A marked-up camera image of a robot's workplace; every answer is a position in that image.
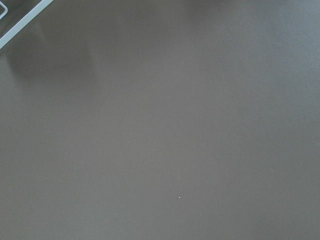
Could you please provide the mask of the cream rabbit tray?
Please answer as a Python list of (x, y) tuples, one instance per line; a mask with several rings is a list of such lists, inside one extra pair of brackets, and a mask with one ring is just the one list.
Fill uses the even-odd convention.
[(53, 0), (1, 0), (0, 49), (52, 2)]

